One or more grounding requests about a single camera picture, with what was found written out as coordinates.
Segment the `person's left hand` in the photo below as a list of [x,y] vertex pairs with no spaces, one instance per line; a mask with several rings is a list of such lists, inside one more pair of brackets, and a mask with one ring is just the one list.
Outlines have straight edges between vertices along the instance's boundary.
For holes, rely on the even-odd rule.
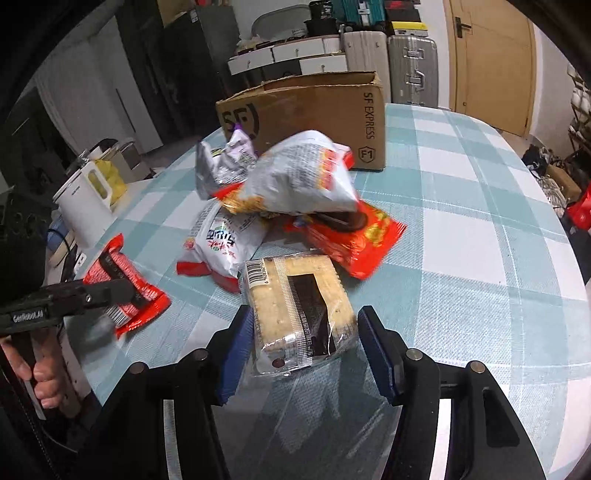
[[65,393],[65,370],[56,331],[54,328],[41,329],[34,331],[32,337],[40,352],[40,359],[33,368],[23,359],[10,338],[1,340],[2,350],[21,380],[35,379],[34,394],[42,407],[48,410],[58,408]]

